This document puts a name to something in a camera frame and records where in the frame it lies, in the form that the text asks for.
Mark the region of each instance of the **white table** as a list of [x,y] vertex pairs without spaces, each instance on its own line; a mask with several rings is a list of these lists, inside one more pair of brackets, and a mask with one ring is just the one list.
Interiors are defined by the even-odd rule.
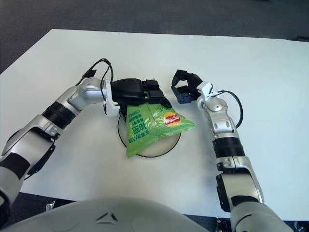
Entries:
[[[52,157],[25,181],[23,192],[71,200],[128,196],[185,214],[228,217],[217,197],[218,172],[206,119],[194,103],[178,104],[170,89],[175,71],[183,69],[211,81],[217,90],[238,95],[244,108],[239,135],[266,204],[284,220],[309,220],[309,43],[51,30],[1,74],[1,150],[13,132],[99,58],[112,62],[116,80],[157,79],[174,109],[197,128],[183,133],[162,157],[127,159],[118,119],[105,116],[101,105],[91,105],[66,128]],[[105,68],[98,66],[97,73]],[[236,122],[237,104],[229,96],[224,99]]]

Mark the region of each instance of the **wire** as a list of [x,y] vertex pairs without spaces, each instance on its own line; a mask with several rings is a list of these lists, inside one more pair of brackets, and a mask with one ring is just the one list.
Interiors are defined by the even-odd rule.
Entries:
[[233,93],[231,91],[227,91],[227,90],[220,90],[220,91],[218,91],[218,94],[213,95],[213,97],[216,97],[216,96],[218,96],[220,94],[223,94],[223,93],[229,93],[230,95],[232,95],[235,98],[235,100],[237,101],[238,105],[239,105],[239,108],[240,108],[240,118],[239,118],[238,123],[236,124],[236,128],[238,128],[241,125],[242,120],[243,120],[243,109],[242,109],[241,102],[240,102],[239,98],[237,97],[237,95],[235,93]]
[[114,78],[114,73],[113,73],[113,70],[112,70],[112,65],[111,63],[106,59],[106,58],[102,58],[102,59],[99,59],[96,63],[94,63],[82,76],[82,78],[79,80],[79,82],[77,82],[77,84],[75,86],[78,86],[85,78],[88,78],[88,77],[93,77],[96,73],[96,70],[93,70],[93,68],[101,63],[101,62],[105,62],[111,69],[111,83],[113,82],[113,78]]
[[24,179],[24,181],[27,180],[27,179],[29,179],[29,178],[32,177],[32,176],[33,176],[33,174],[31,174],[30,176],[27,176],[27,177]]

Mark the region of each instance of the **gray carpet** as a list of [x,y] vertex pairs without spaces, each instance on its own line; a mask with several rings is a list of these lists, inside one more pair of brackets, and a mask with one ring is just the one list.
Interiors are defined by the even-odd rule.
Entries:
[[[308,0],[0,0],[0,73],[50,29],[292,39],[308,24]],[[52,200],[20,194],[7,225]],[[214,218],[188,217],[214,231]]]

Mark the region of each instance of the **round plate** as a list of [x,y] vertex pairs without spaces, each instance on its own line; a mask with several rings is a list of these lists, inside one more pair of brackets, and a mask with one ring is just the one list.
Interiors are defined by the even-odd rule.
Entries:
[[[124,146],[126,146],[127,144],[126,122],[122,117],[119,117],[118,120],[118,134],[121,139],[121,142],[124,144]],[[162,156],[175,147],[175,145],[178,143],[180,139],[180,135],[181,133],[175,134],[173,136],[164,137],[159,141],[157,141],[156,143],[151,144],[149,147],[140,151],[140,153],[137,155],[150,158]]]

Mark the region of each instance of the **green snack bag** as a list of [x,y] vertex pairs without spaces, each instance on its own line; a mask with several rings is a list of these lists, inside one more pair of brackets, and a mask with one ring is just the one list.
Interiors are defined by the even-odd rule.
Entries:
[[128,158],[163,137],[179,134],[195,127],[193,122],[176,113],[172,108],[166,108],[161,104],[128,105],[126,115]]

